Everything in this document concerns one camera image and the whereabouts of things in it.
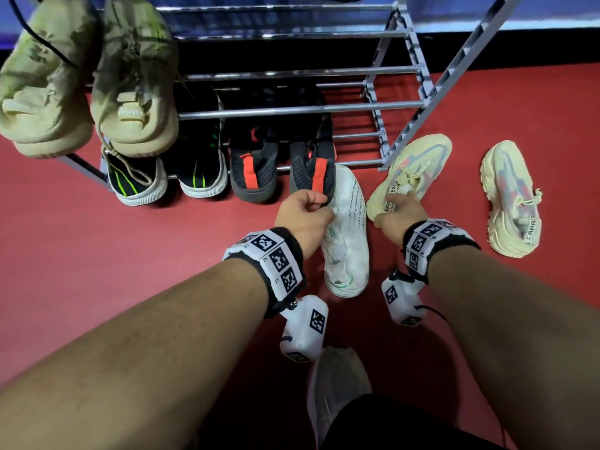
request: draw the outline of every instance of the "shoe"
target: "shoe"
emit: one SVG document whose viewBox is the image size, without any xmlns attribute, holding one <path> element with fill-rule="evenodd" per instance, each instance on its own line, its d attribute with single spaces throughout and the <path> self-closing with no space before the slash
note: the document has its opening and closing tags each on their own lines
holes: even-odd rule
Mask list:
<svg viewBox="0 0 600 450">
<path fill-rule="evenodd" d="M 338 297 L 359 295 L 369 281 L 369 247 L 365 199 L 354 173 L 335 166 L 335 194 L 329 207 L 335 219 L 327 227 L 321 249 L 325 285 Z"/>
<path fill-rule="evenodd" d="M 0 134 L 25 156 L 55 158 L 92 137 L 83 85 L 100 19 L 89 0 L 43 0 L 28 24 L 75 67 L 23 31 L 0 70 Z"/>
<path fill-rule="evenodd" d="M 103 141 L 130 158 L 155 156 L 175 143 L 179 118 L 173 98 L 177 46 L 146 0 L 106 0 L 104 48 L 91 111 Z"/>
<path fill-rule="evenodd" d="M 275 88 L 245 90 L 254 108 L 276 107 Z M 277 188 L 279 137 L 268 117 L 233 118 L 227 125 L 231 186 L 245 202 L 264 202 Z"/>
<path fill-rule="evenodd" d="M 296 99 L 294 105 L 325 104 L 323 95 L 314 84 L 297 88 Z M 290 193 L 295 193 L 298 189 L 312 189 L 326 195 L 327 202 L 330 202 L 335 192 L 335 148 L 331 114 L 298 116 L 295 123 L 290 125 L 296 128 L 289 135 L 292 160 Z"/>
<path fill-rule="evenodd" d="M 221 100 L 210 85 L 190 85 L 190 90 L 193 91 L 187 95 L 190 104 L 186 104 L 186 109 L 195 103 L 198 110 L 200 103 L 203 112 L 223 110 Z M 186 196 L 214 197 L 227 188 L 227 162 L 221 151 L 221 124 L 222 120 L 218 118 L 183 122 L 177 141 L 163 155 L 169 158 Z"/>
<path fill-rule="evenodd" d="M 107 162 L 110 187 L 125 205 L 153 203 L 167 191 L 167 173 L 160 157 L 124 158 L 114 149 L 104 147 L 102 158 Z"/>
<path fill-rule="evenodd" d="M 329 427 L 350 401 L 373 393 L 363 363 L 352 348 L 326 347 L 309 374 L 308 417 L 317 441 L 325 440 Z"/>
<path fill-rule="evenodd" d="M 369 197 L 368 218 L 374 221 L 377 215 L 394 211 L 396 205 L 385 199 L 389 193 L 406 194 L 412 190 L 422 199 L 451 152 L 452 142 L 443 134 L 426 135 L 409 143 L 389 168 L 386 180 Z"/>
<path fill-rule="evenodd" d="M 481 183 L 491 202 L 489 242 L 508 257 L 523 257 L 536 249 L 542 232 L 538 204 L 542 192 L 533 181 L 517 145 L 505 140 L 485 154 Z"/>
</svg>

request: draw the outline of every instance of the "wall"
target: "wall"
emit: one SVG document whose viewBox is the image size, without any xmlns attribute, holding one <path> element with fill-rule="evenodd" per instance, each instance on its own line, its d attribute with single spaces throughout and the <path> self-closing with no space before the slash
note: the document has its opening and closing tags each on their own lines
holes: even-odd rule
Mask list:
<svg viewBox="0 0 600 450">
<path fill-rule="evenodd" d="M 260 3 L 319 3 L 318 0 L 149 0 L 156 6 L 255 5 Z M 391 3 L 394 0 L 364 0 L 365 3 Z M 419 32 L 469 31 L 493 0 L 410 0 L 409 10 Z M 101 6 L 103 0 L 94 0 Z M 19 0 L 23 13 L 29 15 L 27 1 Z M 387 15 L 384 12 L 292 12 L 261 15 L 207 14 L 165 15 L 169 25 L 178 33 L 232 33 L 267 28 L 313 30 L 314 26 L 335 30 L 371 30 L 381 28 Z M 543 29 L 600 27 L 600 0 L 523 0 L 517 6 L 504 29 Z M 8 5 L 0 0 L 0 48 L 16 40 L 20 26 Z"/>
</svg>

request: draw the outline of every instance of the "red floor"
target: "red floor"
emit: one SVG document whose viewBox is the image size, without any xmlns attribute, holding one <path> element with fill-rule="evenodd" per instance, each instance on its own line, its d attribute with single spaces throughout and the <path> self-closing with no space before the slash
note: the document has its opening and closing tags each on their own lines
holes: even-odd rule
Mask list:
<svg viewBox="0 0 600 450">
<path fill-rule="evenodd" d="M 600 239 L 572 241 L 573 230 L 600 225 L 600 65 L 477 71 L 465 75 L 421 129 L 444 133 L 454 151 L 424 198 L 432 217 L 464 227 L 501 262 L 546 280 L 583 301 L 596 293 Z M 413 94 L 406 80 L 379 81 L 380 99 Z M 391 140 L 409 112 L 385 114 Z M 365 115 L 336 116 L 339 133 L 371 130 Z M 541 246 L 515 260 L 486 244 L 488 203 L 479 183 L 484 152 L 514 140 L 544 191 Z M 0 138 L 0 383 L 117 313 L 218 262 L 251 230 L 273 225 L 278 206 L 178 196 L 167 207 L 129 208 L 58 161 L 20 156 Z M 375 157 L 374 145 L 338 143 L 340 159 Z M 94 140 L 83 151 L 98 160 Z M 369 196 L 384 175 L 356 171 Z M 288 178 L 282 177 L 283 188 Z M 305 269 L 307 293 L 330 303 L 326 342 L 356 348 L 377 393 L 390 395 L 461 429 L 502 442 L 498 420 L 479 391 L 446 323 L 431 315 L 416 329 L 390 320 L 380 283 L 398 249 L 371 224 L 371 282 L 341 302 L 323 285 L 323 258 Z M 424 293 L 426 303 L 434 298 Z M 203 438 L 247 448 L 311 448 L 304 410 L 308 367 L 279 354 L 281 318 L 263 323 L 234 372 Z"/>
</svg>

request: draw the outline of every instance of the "beige sneaker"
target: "beige sneaker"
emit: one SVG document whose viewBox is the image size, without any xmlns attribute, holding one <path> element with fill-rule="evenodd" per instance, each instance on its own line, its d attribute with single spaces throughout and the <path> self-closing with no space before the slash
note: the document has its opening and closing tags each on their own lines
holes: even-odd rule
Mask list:
<svg viewBox="0 0 600 450">
<path fill-rule="evenodd" d="M 533 191 L 531 175 L 514 142 L 500 142 L 485 154 L 481 183 L 492 207 L 491 247 L 508 257 L 523 257 L 536 249 L 542 232 L 538 212 L 542 192 Z"/>
<path fill-rule="evenodd" d="M 89 0 L 43 0 L 28 24 L 77 68 L 23 31 L 0 70 L 0 134 L 26 156 L 54 158 L 92 136 L 83 84 L 100 22 Z"/>
<path fill-rule="evenodd" d="M 146 0 L 106 0 L 104 48 L 92 90 L 92 117 L 119 153 L 158 155 L 177 139 L 173 99 L 178 52 L 167 24 Z"/>
<path fill-rule="evenodd" d="M 367 216 L 371 221 L 381 213 L 394 211 L 395 204 L 386 201 L 389 193 L 406 194 L 415 191 L 421 199 L 438 178 L 452 152 L 452 142 L 443 134 L 431 134 L 409 143 L 389 168 L 386 180 L 367 201 Z"/>
</svg>

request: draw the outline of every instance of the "metal shoe rack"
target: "metal shoe rack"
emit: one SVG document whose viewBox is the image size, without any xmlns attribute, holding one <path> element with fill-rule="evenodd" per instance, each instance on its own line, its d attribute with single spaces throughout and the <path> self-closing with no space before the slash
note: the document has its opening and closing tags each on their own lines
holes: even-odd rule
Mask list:
<svg viewBox="0 0 600 450">
<path fill-rule="evenodd" d="M 275 11 L 390 11 L 384 29 L 378 31 L 356 32 L 302 32 L 302 33 L 261 33 L 235 35 L 204 35 L 176 36 L 177 41 L 274 41 L 294 39 L 349 39 L 349 38 L 379 38 L 379 44 L 372 60 L 371 67 L 350 67 L 344 69 L 308 69 L 297 71 L 264 71 L 220 74 L 189 74 L 183 79 L 189 82 L 213 82 L 217 91 L 235 90 L 219 86 L 230 81 L 250 79 L 278 79 L 290 77 L 347 77 L 359 76 L 355 82 L 320 83 L 322 89 L 356 88 L 361 91 L 364 102 L 358 104 L 333 104 L 309 107 L 259 108 L 244 110 L 222 110 L 213 112 L 185 112 L 179 114 L 179 120 L 198 120 L 209 118 L 234 118 L 248 116 L 292 115 L 325 112 L 371 112 L 374 130 L 357 134 L 337 134 L 334 139 L 351 139 L 376 137 L 380 144 L 380 157 L 363 161 L 339 162 L 345 166 L 378 167 L 380 171 L 387 170 L 400 154 L 407 143 L 414 137 L 416 131 L 436 108 L 442 98 L 454 86 L 460 76 L 467 70 L 481 50 L 499 30 L 500 26 L 510 16 L 513 9 L 521 0 L 496 0 L 485 13 L 481 22 L 471 33 L 467 41 L 458 51 L 437 82 L 433 82 L 419 39 L 407 8 L 408 0 L 397 0 L 393 4 L 327 4 L 327 5 L 258 5 L 258 6 L 193 6 L 176 7 L 161 6 L 157 9 L 162 13 L 181 15 L 203 15 L 214 13 L 271 13 Z M 382 62 L 392 38 L 404 38 L 409 52 L 410 66 L 383 67 Z M 375 77 L 382 74 L 415 74 L 419 85 L 419 99 L 414 101 L 379 102 L 374 86 Z M 390 144 L 383 124 L 382 110 L 413 109 L 415 114 L 401 131 L 394 143 Z M 94 167 L 76 154 L 59 158 L 60 161 L 74 167 L 87 177 L 101 183 L 110 189 L 107 175 L 107 165 L 101 160 L 100 168 Z M 280 172 L 289 171 L 289 166 L 279 166 Z"/>
</svg>

